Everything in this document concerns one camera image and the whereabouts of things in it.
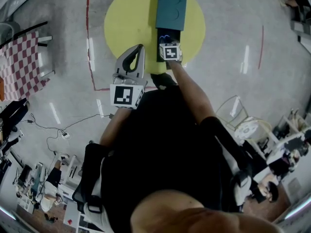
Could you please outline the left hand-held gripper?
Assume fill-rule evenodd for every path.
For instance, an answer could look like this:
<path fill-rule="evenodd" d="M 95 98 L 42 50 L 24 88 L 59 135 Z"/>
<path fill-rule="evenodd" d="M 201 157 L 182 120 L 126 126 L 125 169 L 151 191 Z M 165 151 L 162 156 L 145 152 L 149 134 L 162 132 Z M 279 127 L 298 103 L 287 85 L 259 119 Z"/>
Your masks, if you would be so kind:
<path fill-rule="evenodd" d="M 110 85 L 111 105 L 137 109 L 145 92 L 147 80 L 142 79 L 145 68 L 145 47 L 142 44 L 127 49 L 117 58 Z"/>

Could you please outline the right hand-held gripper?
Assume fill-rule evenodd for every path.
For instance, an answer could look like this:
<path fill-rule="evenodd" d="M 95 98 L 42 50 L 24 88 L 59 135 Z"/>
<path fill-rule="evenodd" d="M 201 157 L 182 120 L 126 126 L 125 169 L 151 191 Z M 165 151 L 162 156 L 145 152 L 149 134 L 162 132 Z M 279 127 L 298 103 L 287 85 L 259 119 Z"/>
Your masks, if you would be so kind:
<path fill-rule="evenodd" d="M 159 43 L 159 62 L 165 61 L 178 61 L 181 62 L 183 59 L 180 42 L 175 41 L 171 43 Z"/>

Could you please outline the dark teal box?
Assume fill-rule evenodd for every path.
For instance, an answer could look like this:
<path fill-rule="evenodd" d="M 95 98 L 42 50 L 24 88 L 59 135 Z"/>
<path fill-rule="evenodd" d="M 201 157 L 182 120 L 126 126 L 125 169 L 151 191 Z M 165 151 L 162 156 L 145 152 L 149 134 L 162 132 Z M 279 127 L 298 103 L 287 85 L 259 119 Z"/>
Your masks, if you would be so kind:
<path fill-rule="evenodd" d="M 157 29 L 157 57 L 159 62 L 159 37 L 169 35 L 171 42 L 180 42 L 185 26 L 187 0 L 158 0 L 155 28 Z"/>

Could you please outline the person's left forearm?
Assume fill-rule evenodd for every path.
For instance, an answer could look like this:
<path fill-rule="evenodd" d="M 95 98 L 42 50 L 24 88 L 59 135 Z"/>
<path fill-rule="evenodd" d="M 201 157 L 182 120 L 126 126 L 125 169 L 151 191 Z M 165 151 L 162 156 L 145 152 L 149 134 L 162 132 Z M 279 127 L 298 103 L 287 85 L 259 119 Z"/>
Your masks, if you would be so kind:
<path fill-rule="evenodd" d="M 132 110 L 128 108 L 118 108 L 112 119 L 104 130 L 99 144 L 105 147 L 111 147 L 122 129 L 125 121 L 131 114 Z"/>

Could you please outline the person's right forearm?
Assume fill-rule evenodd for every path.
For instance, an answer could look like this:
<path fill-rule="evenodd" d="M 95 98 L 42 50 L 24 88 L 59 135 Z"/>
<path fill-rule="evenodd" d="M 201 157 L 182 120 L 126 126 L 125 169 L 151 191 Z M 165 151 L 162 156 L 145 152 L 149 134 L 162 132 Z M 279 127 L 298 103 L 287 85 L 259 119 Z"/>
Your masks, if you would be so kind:
<path fill-rule="evenodd" d="M 171 68 L 182 96 L 196 122 L 200 124 L 207 117 L 216 117 L 209 98 L 182 65 L 177 61 L 167 61 L 167 64 Z"/>

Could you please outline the white shelf unit with items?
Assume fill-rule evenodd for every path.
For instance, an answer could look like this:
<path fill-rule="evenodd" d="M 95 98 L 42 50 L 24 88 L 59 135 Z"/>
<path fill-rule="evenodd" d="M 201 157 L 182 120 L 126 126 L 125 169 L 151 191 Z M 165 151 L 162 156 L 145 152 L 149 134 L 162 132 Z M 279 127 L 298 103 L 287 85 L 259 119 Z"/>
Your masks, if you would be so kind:
<path fill-rule="evenodd" d="M 270 143 L 266 161 L 279 180 L 293 173 L 300 159 L 311 148 L 311 125 L 292 109 L 273 130 L 268 131 Z"/>

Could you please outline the person's shoe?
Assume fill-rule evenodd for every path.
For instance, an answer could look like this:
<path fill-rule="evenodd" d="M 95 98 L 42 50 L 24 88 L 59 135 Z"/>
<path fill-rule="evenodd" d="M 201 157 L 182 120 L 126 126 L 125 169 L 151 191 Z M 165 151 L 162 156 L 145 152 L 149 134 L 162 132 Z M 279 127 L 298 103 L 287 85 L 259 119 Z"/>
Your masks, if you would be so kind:
<path fill-rule="evenodd" d="M 177 85 L 173 78 L 167 74 L 151 74 L 151 79 L 158 90 L 165 90 L 168 87 Z"/>

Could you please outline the round table yellow-green tablecloth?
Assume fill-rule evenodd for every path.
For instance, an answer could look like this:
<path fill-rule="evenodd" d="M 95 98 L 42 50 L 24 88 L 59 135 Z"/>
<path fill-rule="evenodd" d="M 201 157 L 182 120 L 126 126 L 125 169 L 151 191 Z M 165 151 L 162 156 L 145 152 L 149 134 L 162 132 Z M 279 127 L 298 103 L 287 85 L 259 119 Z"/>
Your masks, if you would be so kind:
<path fill-rule="evenodd" d="M 145 71 L 160 74 L 165 63 L 156 60 L 157 0 L 113 0 L 104 19 L 104 36 L 115 57 L 137 44 L 145 47 Z M 206 35 L 205 19 L 196 0 L 187 0 L 185 27 L 181 33 L 183 64 L 199 52 Z"/>

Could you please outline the red floor tape line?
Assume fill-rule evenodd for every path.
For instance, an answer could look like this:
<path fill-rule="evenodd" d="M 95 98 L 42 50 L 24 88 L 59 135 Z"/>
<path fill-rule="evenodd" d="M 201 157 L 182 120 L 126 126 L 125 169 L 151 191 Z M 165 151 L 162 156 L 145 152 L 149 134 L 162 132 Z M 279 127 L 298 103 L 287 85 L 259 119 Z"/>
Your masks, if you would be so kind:
<path fill-rule="evenodd" d="M 86 0 L 86 43 L 87 43 L 87 63 L 88 69 L 90 72 L 90 78 L 93 86 L 93 90 L 96 92 L 100 91 L 109 91 L 109 88 L 100 88 L 97 89 L 94 81 L 93 71 L 91 69 L 91 58 L 90 58 L 90 38 L 89 38 L 89 2 L 90 0 Z"/>

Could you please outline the person's black clothing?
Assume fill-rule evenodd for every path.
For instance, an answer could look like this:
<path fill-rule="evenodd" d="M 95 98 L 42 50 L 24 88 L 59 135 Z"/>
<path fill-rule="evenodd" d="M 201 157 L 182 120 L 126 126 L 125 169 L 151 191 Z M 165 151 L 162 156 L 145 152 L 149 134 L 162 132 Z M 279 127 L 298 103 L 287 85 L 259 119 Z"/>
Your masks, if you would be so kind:
<path fill-rule="evenodd" d="M 246 157 L 216 117 L 198 124 L 177 86 L 144 94 L 111 147 L 103 165 L 102 203 L 109 215 L 130 216 L 148 195 L 160 190 L 186 193 L 205 207 L 229 212 L 231 172 L 223 151 L 241 170 Z"/>

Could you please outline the round patterned white cushion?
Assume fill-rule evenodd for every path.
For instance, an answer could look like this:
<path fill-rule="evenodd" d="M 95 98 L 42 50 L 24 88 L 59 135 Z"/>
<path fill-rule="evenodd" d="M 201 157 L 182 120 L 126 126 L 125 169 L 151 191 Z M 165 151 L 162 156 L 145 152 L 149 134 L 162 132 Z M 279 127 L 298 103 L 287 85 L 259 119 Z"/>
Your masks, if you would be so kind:
<path fill-rule="evenodd" d="M 256 132 L 258 126 L 256 120 L 244 121 L 236 128 L 234 135 L 241 140 L 249 139 Z"/>

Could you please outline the table with red checkered cloth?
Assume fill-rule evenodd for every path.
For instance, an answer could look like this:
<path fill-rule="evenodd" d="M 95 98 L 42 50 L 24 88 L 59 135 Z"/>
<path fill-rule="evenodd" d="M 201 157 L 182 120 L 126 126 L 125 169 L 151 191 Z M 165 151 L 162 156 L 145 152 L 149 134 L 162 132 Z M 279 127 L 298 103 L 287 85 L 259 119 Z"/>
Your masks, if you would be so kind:
<path fill-rule="evenodd" d="M 0 50 L 0 77 L 4 81 L 4 101 L 18 101 L 42 90 L 38 64 L 38 38 L 35 31 L 8 43 Z"/>

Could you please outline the pale green chair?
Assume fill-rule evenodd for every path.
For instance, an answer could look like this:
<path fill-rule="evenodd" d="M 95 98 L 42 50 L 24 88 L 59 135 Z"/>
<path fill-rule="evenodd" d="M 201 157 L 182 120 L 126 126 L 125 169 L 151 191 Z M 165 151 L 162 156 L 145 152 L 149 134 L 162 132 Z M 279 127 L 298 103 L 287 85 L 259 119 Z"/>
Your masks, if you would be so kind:
<path fill-rule="evenodd" d="M 14 21 L 0 22 L 0 50 L 2 47 L 11 41 L 18 39 L 30 31 L 48 24 L 48 21 L 41 22 L 31 26 L 25 30 L 20 28 L 20 25 Z M 52 36 L 44 36 L 38 38 L 38 64 L 40 75 L 43 80 L 47 80 L 55 75 L 55 70 L 52 65 L 52 55 L 48 51 L 48 43 L 52 41 Z"/>

